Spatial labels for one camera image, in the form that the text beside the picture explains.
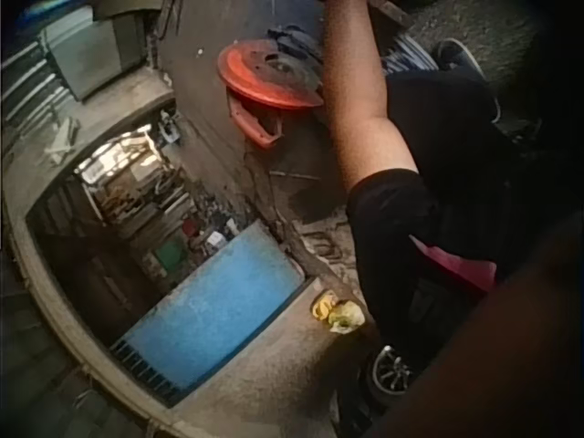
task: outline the metal rod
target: metal rod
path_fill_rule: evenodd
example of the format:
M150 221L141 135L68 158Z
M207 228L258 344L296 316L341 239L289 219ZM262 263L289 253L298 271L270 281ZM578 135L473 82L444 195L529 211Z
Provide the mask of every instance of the metal rod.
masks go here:
M2 94L2 101L4 102L12 93L14 93L22 84L24 84L29 78L31 78L35 73L37 73L42 67L47 64L47 60L43 59L39 63L35 64L31 69L22 75L18 80Z
M35 41L31 45L26 46L21 51L19 51L15 55L11 56L9 59L7 59L6 61L4 61L2 63L2 70L4 70L5 68L10 67L12 64L14 64L15 62L17 62L18 59L20 59L21 57L23 57L24 55L26 55L28 52L30 52L31 50L33 50L36 46L38 46L38 41Z
M14 116L20 111L34 96L38 94L38 92L46 87L50 82L57 78L55 73L51 73L47 76L45 80L43 80L40 84L30 90L30 92L20 101L18 104L8 113L6 116L6 121L10 121L14 118Z
M287 173L281 171L270 171L271 176L282 176L288 178L298 178L299 180L310 180L310 181L320 181L320 178L313 175L305 175L303 173Z

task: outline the concrete floor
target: concrete floor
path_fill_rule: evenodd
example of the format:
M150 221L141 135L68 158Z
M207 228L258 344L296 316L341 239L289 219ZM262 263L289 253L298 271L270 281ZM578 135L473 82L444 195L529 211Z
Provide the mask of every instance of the concrete floor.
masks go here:
M514 80L539 29L535 11L522 0L439 0L413 17L409 33L424 48L459 39L495 90Z

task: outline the wall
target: wall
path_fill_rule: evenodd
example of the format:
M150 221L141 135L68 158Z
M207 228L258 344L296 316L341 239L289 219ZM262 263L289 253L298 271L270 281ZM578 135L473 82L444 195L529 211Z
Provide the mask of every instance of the wall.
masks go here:
M107 347L161 299L75 177L36 207L31 224L63 292Z
M2 267L2 414L6 438L144 436L136 418L81 372L10 263Z

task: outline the person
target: person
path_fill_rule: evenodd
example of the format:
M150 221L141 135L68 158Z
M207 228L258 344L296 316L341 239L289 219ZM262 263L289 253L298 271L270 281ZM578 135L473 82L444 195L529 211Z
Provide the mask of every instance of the person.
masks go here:
M423 371L370 436L539 436L572 425L579 173L562 154L524 160L493 124L498 105L461 43L434 51L441 71L386 84L366 0L325 7L325 104L361 289L383 339ZM442 333L440 315L412 316L416 295L436 290L480 305Z

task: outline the debris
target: debris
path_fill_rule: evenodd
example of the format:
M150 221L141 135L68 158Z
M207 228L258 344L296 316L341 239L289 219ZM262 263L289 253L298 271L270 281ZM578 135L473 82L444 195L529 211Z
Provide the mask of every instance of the debris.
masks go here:
M164 83L166 85L168 85L170 88L172 88L172 79L170 76L168 76L168 73L164 73L162 75L162 80L164 81Z
M227 228L229 228L229 231L231 231L233 235L238 235L240 233L239 228L237 228L237 224L235 223L233 217L229 219L225 225L227 226Z
M365 324L365 315L358 304L344 301L330 311L328 323L331 332L346 335Z
M78 121L67 117L58 128L57 136L51 143L50 147L45 148L45 153L50 155L56 165L63 162L75 144L75 133L78 128Z
M168 144L174 144L181 138L181 133L174 123L174 119L164 109L161 111L161 121L158 122L161 135Z
M332 290L323 292L312 305L312 316L319 321L329 318L330 311L339 302L339 297Z
M227 239L225 239L225 236L216 231L213 231L211 233L211 235L207 238L206 242L207 244L217 249L221 249L227 245Z
M299 180L320 181L320 178L313 175L305 175L303 173L286 173L281 171L270 171L271 176L282 176L285 178L298 178Z

